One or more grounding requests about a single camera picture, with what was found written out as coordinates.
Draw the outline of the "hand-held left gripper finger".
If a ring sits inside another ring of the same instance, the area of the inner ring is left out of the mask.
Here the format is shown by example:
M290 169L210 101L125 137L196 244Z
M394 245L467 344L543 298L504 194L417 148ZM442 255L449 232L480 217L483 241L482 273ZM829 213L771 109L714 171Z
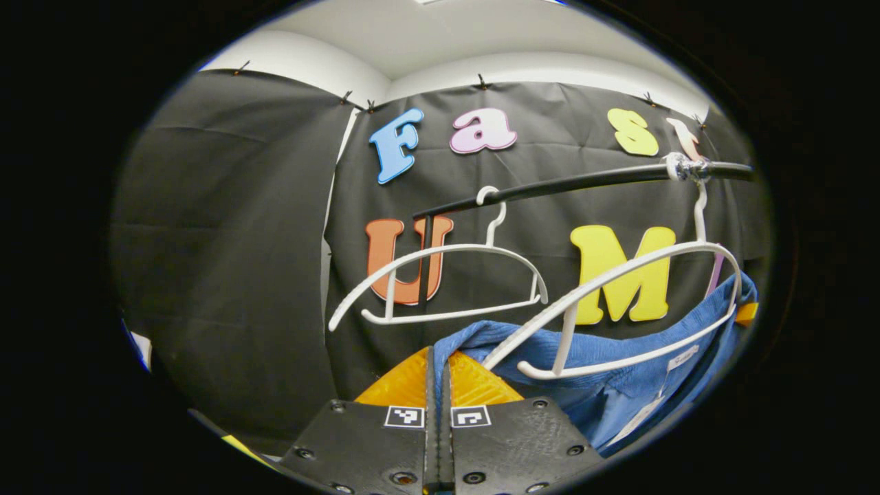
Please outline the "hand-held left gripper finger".
M602 464L550 397L522 397L474 358L443 370L442 474L456 494L550 494Z
M333 494L424 494L436 480L431 364L425 347L354 401L328 401L280 466Z

